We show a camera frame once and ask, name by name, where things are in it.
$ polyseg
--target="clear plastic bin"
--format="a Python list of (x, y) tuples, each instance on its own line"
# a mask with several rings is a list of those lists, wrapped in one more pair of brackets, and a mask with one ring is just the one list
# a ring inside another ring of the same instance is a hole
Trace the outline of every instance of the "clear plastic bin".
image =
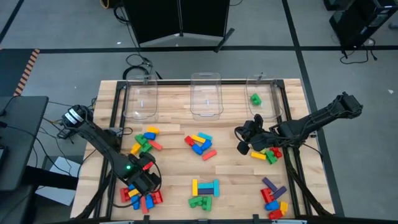
[(126, 79), (126, 118), (145, 120), (157, 114), (157, 79), (155, 75), (133, 75)]
[[(282, 115), (283, 109), (279, 104), (277, 87), (270, 81), (266, 79), (265, 75), (248, 75), (245, 92), (250, 117), (259, 114), (266, 119)], [(253, 102), (252, 96), (255, 94), (257, 94), (261, 103)], [(272, 95), (276, 96), (276, 101), (272, 99)]]
[(221, 75), (194, 73), (191, 75), (191, 113), (197, 120), (220, 118), (224, 111)]

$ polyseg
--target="toy building block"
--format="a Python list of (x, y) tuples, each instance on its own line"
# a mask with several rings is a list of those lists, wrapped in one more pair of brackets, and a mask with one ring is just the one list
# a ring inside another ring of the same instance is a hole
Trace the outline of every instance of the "toy building block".
[(133, 196), (133, 197), (131, 198), (131, 203), (132, 203), (132, 207), (133, 207), (135, 210), (138, 210), (138, 209), (139, 209), (139, 196), (138, 196), (138, 195)]
[(282, 214), (286, 215), (289, 204), (287, 202), (280, 202), (279, 207), (280, 207)]
[(196, 135), (191, 135), (191, 138), (194, 140), (194, 141), (197, 141), (197, 142), (200, 142), (200, 143), (205, 143), (205, 141), (206, 141), (206, 139), (204, 139), (204, 138), (201, 138), (201, 137), (198, 137), (198, 136), (196, 136)]
[(159, 134), (159, 129), (157, 129), (155, 127), (148, 127), (147, 132)]
[(139, 143), (134, 143), (134, 145), (131, 148), (130, 153), (134, 155), (139, 151), (140, 148), (141, 148), (141, 145)]
[(147, 142), (147, 139), (144, 138), (144, 136), (143, 136), (142, 134), (137, 134), (137, 135), (135, 135), (135, 136), (134, 136), (134, 139), (136, 139), (136, 141), (137, 141), (141, 146), (143, 146), (143, 145)]
[(253, 102), (254, 105), (260, 105), (261, 104), (261, 99), (260, 96), (255, 93), (250, 97), (250, 100)]
[(198, 196), (198, 180), (192, 180), (192, 196)]
[(149, 211), (148, 211), (148, 208), (147, 208), (146, 198), (145, 197), (141, 197), (140, 205), (141, 205), (142, 213), (143, 214), (147, 214)]
[(122, 202), (128, 202), (130, 200), (129, 189), (127, 187), (120, 189), (120, 200)]
[(137, 189), (130, 190), (129, 191), (129, 196), (132, 198), (133, 196), (139, 194), (139, 191)]
[(277, 201), (272, 201), (271, 203), (266, 204), (267, 211), (273, 211), (279, 209), (279, 204)]
[(273, 192), (277, 191), (278, 188), (267, 178), (263, 178), (262, 180)]
[(207, 139), (209, 141), (211, 141), (213, 139), (213, 137), (211, 137), (210, 135), (204, 134), (204, 133), (198, 133), (198, 137)]
[(262, 160), (265, 160), (267, 158), (266, 155), (258, 153), (258, 152), (251, 152), (250, 156), (253, 158), (262, 159)]
[(152, 198), (154, 199), (155, 204), (163, 202), (162, 193), (159, 190), (156, 191), (155, 193), (152, 193), (151, 195), (152, 195)]
[(149, 143), (152, 147), (154, 147), (155, 149), (157, 149), (157, 150), (159, 150), (159, 151), (163, 149), (163, 147), (162, 147), (160, 144), (158, 144), (157, 142), (155, 142), (155, 141), (148, 140), (148, 143)]
[(213, 180), (214, 184), (214, 197), (220, 196), (220, 181), (218, 179)]
[(144, 133), (144, 138), (148, 140), (155, 140), (156, 134), (155, 133)]
[(195, 208), (198, 205), (202, 205), (203, 204), (203, 197), (199, 196), (199, 197), (194, 197), (188, 200), (189, 206), (191, 206), (191, 208)]
[(203, 143), (203, 145), (201, 145), (200, 149), (202, 151), (204, 151), (204, 150), (210, 148), (211, 145), (212, 145), (211, 141), (210, 140), (206, 140), (205, 143)]
[(212, 189), (214, 188), (213, 183), (199, 183), (198, 184), (198, 189)]
[(146, 164), (146, 165), (142, 168), (142, 170), (149, 170), (153, 165), (154, 165), (153, 162), (148, 162), (148, 164)]
[(197, 144), (194, 144), (194, 145), (192, 146), (192, 150), (193, 150), (195, 153), (197, 153), (198, 155), (202, 155), (202, 154), (203, 154), (203, 151), (200, 149), (200, 146), (198, 146)]
[(214, 189), (198, 189), (198, 195), (214, 194)]
[(206, 160), (210, 159), (211, 157), (213, 157), (213, 156), (215, 156), (215, 155), (217, 155), (217, 151), (214, 149), (214, 150), (211, 150), (210, 152), (207, 152), (206, 154), (204, 154), (204, 155), (202, 156), (202, 159), (203, 159), (204, 161), (206, 161)]
[(279, 188), (277, 191), (274, 192), (272, 196), (274, 196), (275, 200), (277, 200), (282, 194), (284, 194), (287, 191), (285, 186), (282, 186)]
[(146, 203), (148, 209), (155, 207), (154, 199), (152, 198), (152, 195), (147, 195), (145, 197), (145, 199), (146, 199), (145, 203)]
[(275, 211), (273, 211), (273, 212), (270, 212), (269, 214), (268, 214), (268, 218), (269, 219), (279, 219), (279, 218), (282, 218), (284, 215), (282, 214), (282, 211), (280, 211), (279, 209), (278, 210), (275, 210)]
[(203, 205), (201, 205), (204, 211), (211, 211), (211, 197), (204, 197), (203, 198)]
[(195, 144), (195, 142), (193, 141), (193, 139), (191, 138), (191, 136), (187, 136), (185, 137), (185, 142), (189, 145), (189, 146), (193, 146)]

